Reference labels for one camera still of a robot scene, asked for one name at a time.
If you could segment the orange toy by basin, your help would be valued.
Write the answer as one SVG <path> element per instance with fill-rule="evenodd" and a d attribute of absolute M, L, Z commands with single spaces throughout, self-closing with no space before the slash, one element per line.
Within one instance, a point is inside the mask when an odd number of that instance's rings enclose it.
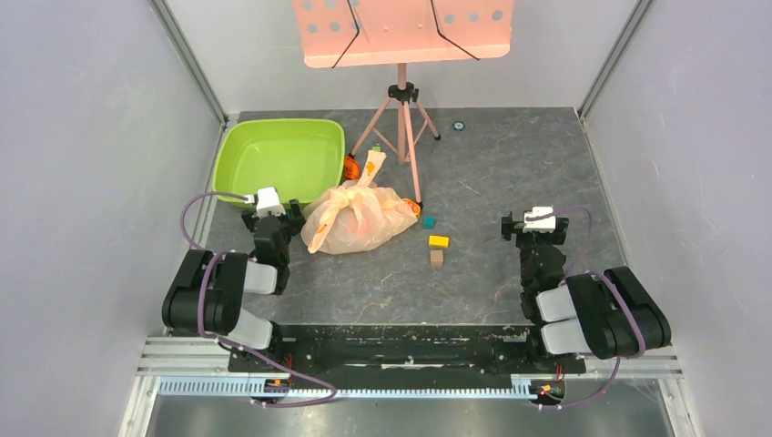
<path fill-rule="evenodd" d="M 348 154 L 343 162 L 343 176 L 346 180 L 356 180 L 361 177 L 361 167 L 352 154 Z"/>

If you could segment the yellow block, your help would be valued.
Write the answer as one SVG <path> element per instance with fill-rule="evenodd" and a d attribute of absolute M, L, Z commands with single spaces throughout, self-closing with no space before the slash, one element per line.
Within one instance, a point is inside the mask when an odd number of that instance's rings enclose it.
<path fill-rule="evenodd" d="M 450 246 L 451 239 L 442 235 L 430 235 L 428 237 L 428 245 L 431 248 L 447 249 Z"/>

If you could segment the brown wooden block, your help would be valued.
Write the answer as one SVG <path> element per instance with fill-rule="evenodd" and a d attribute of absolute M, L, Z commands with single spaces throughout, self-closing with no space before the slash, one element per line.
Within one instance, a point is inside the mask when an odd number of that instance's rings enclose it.
<path fill-rule="evenodd" d="M 430 251 L 430 265 L 433 268 L 439 268 L 444 262 L 444 251 L 441 249 L 432 249 Z"/>

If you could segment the green plastic basin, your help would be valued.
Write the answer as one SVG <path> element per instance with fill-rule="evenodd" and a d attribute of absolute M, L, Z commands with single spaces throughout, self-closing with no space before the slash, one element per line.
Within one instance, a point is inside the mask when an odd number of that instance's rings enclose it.
<path fill-rule="evenodd" d="M 274 187 L 282 202 L 305 206 L 343 178 L 342 126 L 318 118 L 270 118 L 238 123 L 215 164 L 215 191 L 250 195 Z"/>

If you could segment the yellow red toy fruit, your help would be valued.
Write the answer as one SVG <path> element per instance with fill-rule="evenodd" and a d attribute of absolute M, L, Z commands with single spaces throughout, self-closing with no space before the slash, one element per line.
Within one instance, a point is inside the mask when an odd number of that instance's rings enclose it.
<path fill-rule="evenodd" d="M 402 199 L 411 209 L 413 215 L 418 218 L 422 213 L 422 206 L 410 198 Z"/>

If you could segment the pink music stand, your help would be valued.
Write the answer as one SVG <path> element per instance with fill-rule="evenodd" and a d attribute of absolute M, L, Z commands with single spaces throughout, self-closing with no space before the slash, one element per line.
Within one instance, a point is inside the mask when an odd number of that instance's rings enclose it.
<path fill-rule="evenodd" d="M 411 166 L 414 197 L 422 202 L 416 158 L 421 132 L 412 128 L 411 110 L 423 118 L 421 130 L 441 134 L 409 81 L 410 64 L 499 58 L 510 50 L 513 1 L 294 1 L 304 62 L 312 68 L 394 65 L 390 86 L 369 125 L 367 139 L 390 103 L 398 106 L 398 139 L 392 151 Z"/>

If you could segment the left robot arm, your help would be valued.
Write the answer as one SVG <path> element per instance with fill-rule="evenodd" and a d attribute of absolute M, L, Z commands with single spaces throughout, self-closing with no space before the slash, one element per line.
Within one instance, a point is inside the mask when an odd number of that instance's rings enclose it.
<path fill-rule="evenodd" d="M 244 211 L 254 249 L 222 257 L 191 249 L 180 264 L 161 307 L 164 325 L 173 330 L 218 335 L 251 348 L 251 359 L 275 371 L 286 359 L 279 325 L 244 308 L 248 293 L 280 295 L 290 277 L 290 242 L 305 225 L 300 202 L 292 199 L 281 215 Z"/>

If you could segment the translucent orange plastic bag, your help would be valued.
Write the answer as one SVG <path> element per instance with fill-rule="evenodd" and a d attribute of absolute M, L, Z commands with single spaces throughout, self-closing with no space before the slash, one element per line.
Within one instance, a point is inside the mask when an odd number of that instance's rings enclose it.
<path fill-rule="evenodd" d="M 369 151 L 358 179 L 324 191 L 302 210 L 306 223 L 300 238 L 309 253 L 373 250 L 417 223 L 408 201 L 373 182 L 386 158 Z"/>

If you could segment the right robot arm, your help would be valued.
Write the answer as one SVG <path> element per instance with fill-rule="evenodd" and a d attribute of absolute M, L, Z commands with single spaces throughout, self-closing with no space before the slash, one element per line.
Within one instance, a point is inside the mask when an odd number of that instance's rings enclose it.
<path fill-rule="evenodd" d="M 573 274 L 560 250 L 570 220 L 564 211 L 533 207 L 501 219 L 501 235 L 519 250 L 523 315 L 536 326 L 528 364 L 549 371 L 566 354 L 637 358 L 670 345 L 665 314 L 627 266 Z"/>

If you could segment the teal small cube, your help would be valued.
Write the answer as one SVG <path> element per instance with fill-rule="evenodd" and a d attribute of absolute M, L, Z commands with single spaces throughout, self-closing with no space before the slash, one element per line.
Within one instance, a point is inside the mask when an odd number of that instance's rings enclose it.
<path fill-rule="evenodd" d="M 433 229 L 435 227 L 435 224 L 436 224 L 436 218 L 434 216 L 427 215 L 427 216 L 424 216 L 422 219 L 422 226 L 425 229 Z"/>

